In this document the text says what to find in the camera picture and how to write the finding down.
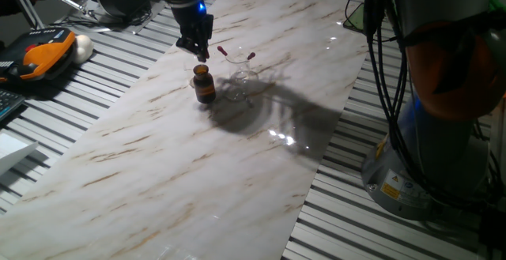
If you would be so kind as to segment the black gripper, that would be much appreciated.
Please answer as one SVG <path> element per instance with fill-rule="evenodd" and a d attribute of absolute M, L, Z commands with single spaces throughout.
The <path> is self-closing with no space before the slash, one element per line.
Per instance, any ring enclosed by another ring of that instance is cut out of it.
<path fill-rule="evenodd" d="M 179 25 L 181 37 L 176 46 L 206 62 L 206 52 L 213 31 L 213 15 L 207 13 L 204 1 L 195 1 L 185 6 L 172 6 L 172 14 Z M 201 44 L 190 37 L 201 36 Z"/>

